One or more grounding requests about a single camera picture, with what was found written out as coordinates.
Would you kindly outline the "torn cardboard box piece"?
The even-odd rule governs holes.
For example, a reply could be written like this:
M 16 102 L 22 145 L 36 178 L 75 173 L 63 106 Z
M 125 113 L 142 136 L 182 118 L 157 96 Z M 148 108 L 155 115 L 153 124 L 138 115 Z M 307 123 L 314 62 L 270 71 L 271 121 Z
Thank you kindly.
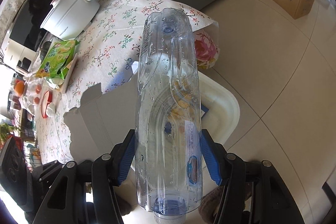
M 70 153 L 74 161 L 94 161 L 111 152 L 135 128 L 137 69 L 138 62 L 131 62 L 127 82 L 105 94 L 100 83 L 88 88 L 80 106 L 64 114 L 71 132 Z

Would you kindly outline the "white tissue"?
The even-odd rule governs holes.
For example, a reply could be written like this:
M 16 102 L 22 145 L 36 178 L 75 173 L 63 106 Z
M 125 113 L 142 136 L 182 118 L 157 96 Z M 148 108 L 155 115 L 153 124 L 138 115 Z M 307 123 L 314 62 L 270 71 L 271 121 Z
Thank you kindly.
M 55 109 L 55 104 L 50 102 L 47 106 L 46 106 L 46 111 L 45 114 L 47 117 L 53 117 L 56 114 L 56 109 Z

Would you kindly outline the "clear plastic water bottle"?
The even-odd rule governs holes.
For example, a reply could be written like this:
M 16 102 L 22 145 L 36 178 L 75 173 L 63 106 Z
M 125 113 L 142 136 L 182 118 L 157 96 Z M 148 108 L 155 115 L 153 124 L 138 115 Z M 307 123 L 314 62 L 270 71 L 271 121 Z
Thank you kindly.
M 138 66 L 135 180 L 157 223 L 184 223 L 201 203 L 201 95 L 187 15 L 165 8 L 145 22 Z

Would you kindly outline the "white plastic trash bin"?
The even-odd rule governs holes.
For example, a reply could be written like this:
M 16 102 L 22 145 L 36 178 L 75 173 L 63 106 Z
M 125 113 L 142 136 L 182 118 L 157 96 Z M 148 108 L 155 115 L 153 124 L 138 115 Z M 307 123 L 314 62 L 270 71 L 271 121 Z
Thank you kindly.
M 192 84 L 190 73 L 182 72 L 181 76 L 174 76 L 182 87 L 190 90 L 187 86 Z M 201 98 L 201 124 L 202 129 L 207 129 L 213 140 L 224 144 L 238 125 L 240 107 L 235 96 L 226 88 L 219 85 L 204 74 L 198 72 L 199 91 Z M 173 120 L 165 118 L 163 132 L 171 136 L 173 132 Z

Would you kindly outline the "brown knitted slipper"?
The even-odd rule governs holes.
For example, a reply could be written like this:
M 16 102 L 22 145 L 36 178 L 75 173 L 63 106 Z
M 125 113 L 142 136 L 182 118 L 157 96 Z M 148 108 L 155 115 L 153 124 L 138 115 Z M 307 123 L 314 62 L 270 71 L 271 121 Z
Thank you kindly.
M 214 223 L 217 213 L 219 212 L 219 205 L 222 198 L 223 186 L 219 186 L 216 189 L 209 192 L 202 198 L 201 204 L 198 207 L 199 214 L 205 223 Z M 245 197 L 244 201 L 247 201 L 252 196 L 252 184 L 250 182 L 245 184 Z M 243 211 L 243 223 L 248 223 L 250 212 Z

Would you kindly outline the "small tangerine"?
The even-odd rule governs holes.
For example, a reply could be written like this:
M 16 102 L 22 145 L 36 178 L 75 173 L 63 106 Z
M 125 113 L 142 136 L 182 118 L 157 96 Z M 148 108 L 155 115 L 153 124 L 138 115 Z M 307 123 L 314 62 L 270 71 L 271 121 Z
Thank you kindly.
M 40 102 L 40 98 L 39 97 L 35 97 L 34 98 L 34 104 L 38 105 Z
M 36 94 L 39 94 L 39 93 L 41 92 L 41 90 L 42 90 L 42 86 L 41 86 L 41 84 L 37 84 L 37 85 L 36 85 L 36 88 L 35 88 L 35 92 L 36 92 Z

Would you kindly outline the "large orange fruit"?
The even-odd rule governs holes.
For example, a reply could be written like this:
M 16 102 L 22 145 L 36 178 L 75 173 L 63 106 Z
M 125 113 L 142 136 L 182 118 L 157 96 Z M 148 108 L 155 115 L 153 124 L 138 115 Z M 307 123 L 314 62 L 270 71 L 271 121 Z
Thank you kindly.
M 24 81 L 17 81 L 14 87 L 15 94 L 17 96 L 22 96 L 25 90 L 25 82 Z

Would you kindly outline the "green onion rings bag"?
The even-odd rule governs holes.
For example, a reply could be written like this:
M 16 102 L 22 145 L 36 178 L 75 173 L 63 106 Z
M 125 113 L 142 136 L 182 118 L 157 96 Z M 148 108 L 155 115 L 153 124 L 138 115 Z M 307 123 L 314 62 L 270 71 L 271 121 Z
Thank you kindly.
M 50 88 L 60 88 L 70 71 L 78 40 L 62 40 L 54 43 L 43 59 L 35 77 L 44 79 Z

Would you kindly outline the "floral tablecloth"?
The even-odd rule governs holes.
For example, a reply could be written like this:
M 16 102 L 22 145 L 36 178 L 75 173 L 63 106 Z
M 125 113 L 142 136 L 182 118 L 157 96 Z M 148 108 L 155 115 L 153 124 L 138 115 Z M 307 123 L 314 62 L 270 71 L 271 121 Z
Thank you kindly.
M 64 94 L 54 92 L 56 114 L 52 118 L 35 118 L 37 140 L 42 163 L 54 160 L 68 162 L 71 133 L 63 120 L 69 109 L 78 107 L 82 94 L 91 86 L 101 84 L 107 93 L 127 82 L 130 64 L 137 61 L 143 26 L 148 15 L 173 8 L 184 12 L 193 32 L 204 29 L 219 47 L 218 23 L 184 3 L 171 0 L 98 0 L 100 9 L 92 24 L 77 40 L 78 59 Z

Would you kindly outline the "black microwave oven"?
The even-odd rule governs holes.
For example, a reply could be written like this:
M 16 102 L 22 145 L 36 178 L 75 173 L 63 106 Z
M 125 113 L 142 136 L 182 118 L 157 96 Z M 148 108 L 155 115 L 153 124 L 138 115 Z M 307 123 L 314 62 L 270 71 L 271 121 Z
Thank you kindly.
M 52 9 L 53 0 L 26 0 L 15 17 L 9 38 L 26 48 L 36 51 L 46 35 L 40 28 Z

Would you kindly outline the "rose pattern under cloth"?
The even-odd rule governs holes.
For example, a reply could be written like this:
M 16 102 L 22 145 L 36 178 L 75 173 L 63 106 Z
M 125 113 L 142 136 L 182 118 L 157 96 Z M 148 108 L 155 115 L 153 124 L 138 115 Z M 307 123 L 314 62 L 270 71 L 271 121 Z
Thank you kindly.
M 198 69 L 212 68 L 219 58 L 219 47 L 204 29 L 194 32 L 194 38 Z

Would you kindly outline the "white electric pot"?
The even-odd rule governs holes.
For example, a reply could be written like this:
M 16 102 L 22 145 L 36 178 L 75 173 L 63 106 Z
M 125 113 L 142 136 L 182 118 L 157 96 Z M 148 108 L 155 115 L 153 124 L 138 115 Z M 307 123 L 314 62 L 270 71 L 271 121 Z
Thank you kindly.
M 100 4 L 96 0 L 53 0 L 41 28 L 62 40 L 74 39 L 90 24 Z

